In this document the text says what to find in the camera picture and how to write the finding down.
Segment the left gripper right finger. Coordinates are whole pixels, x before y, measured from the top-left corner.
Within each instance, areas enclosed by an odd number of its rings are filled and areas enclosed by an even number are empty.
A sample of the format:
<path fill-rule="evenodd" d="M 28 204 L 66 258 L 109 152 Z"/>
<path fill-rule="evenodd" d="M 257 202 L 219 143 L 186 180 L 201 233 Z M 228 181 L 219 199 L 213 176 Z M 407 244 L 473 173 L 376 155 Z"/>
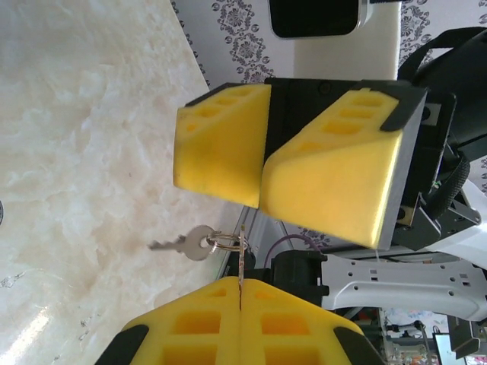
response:
<path fill-rule="evenodd" d="M 242 365 L 384 365 L 354 322 L 255 279 L 243 282 Z"/>

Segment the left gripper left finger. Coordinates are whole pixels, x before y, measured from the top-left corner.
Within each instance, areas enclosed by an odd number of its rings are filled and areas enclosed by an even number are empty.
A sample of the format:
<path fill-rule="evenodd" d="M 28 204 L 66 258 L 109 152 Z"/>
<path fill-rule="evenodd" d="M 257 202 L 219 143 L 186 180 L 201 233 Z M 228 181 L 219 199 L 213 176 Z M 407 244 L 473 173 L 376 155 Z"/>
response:
<path fill-rule="evenodd" d="M 238 362 L 239 290 L 226 277 L 129 321 L 94 365 Z"/>

